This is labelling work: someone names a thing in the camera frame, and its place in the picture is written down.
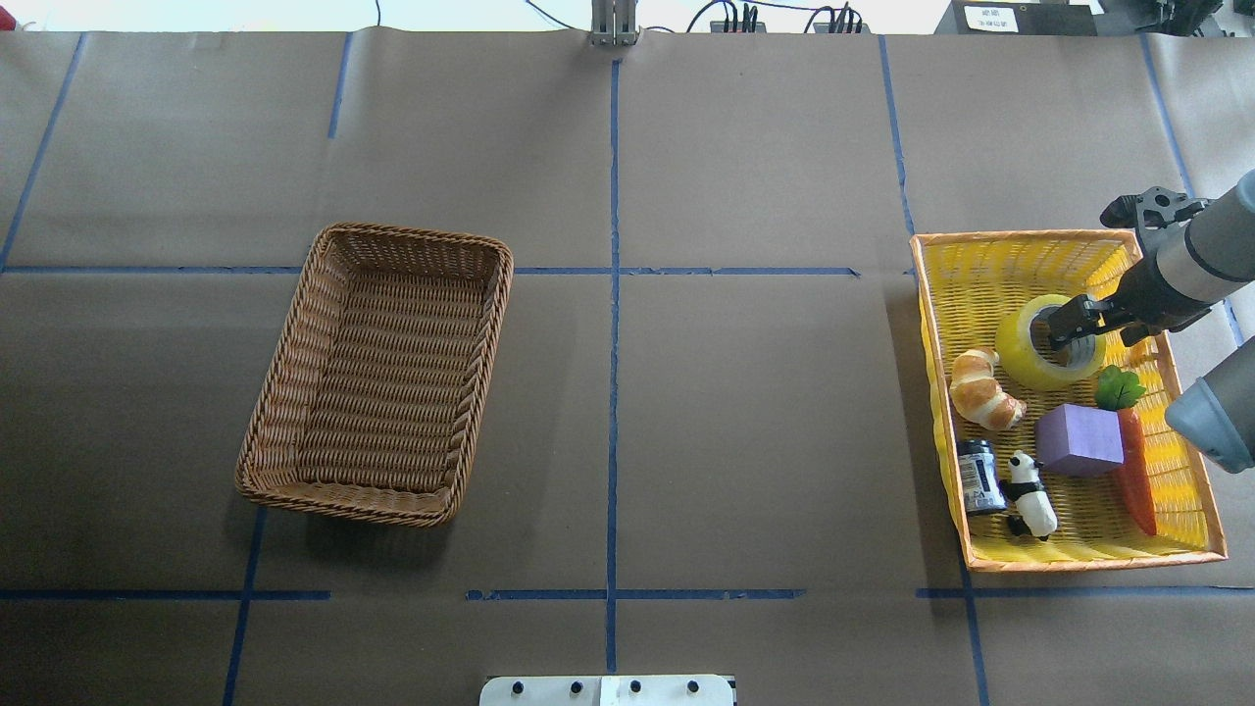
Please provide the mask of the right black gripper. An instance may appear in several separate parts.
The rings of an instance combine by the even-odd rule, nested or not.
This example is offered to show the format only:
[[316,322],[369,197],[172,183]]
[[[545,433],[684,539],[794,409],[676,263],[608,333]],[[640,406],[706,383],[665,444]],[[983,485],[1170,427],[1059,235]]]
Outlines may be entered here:
[[1210,310],[1210,303],[1168,286],[1153,260],[1141,260],[1124,272],[1107,298],[1063,303],[1049,313],[1048,341],[1052,350],[1064,350],[1116,331],[1126,347],[1133,347],[1165,331],[1180,334]]

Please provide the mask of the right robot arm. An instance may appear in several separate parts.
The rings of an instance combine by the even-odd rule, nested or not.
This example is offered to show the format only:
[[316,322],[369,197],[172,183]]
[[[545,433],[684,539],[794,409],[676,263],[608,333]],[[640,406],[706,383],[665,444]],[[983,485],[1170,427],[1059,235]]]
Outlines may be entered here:
[[[1106,298],[1077,295],[1047,319],[1050,349],[1116,331],[1130,347],[1142,339],[1180,334],[1250,285],[1254,277],[1254,176],[1219,198],[1191,198],[1162,187],[1119,196],[1101,224],[1135,229],[1142,258]],[[1252,341],[1232,350],[1170,403],[1165,419],[1230,474],[1252,469]]]

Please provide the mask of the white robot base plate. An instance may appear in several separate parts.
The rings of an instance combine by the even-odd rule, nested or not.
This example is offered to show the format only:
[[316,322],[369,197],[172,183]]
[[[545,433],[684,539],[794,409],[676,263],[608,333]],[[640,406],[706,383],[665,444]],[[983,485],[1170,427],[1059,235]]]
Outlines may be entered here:
[[735,705],[735,678],[717,673],[498,676],[479,705]]

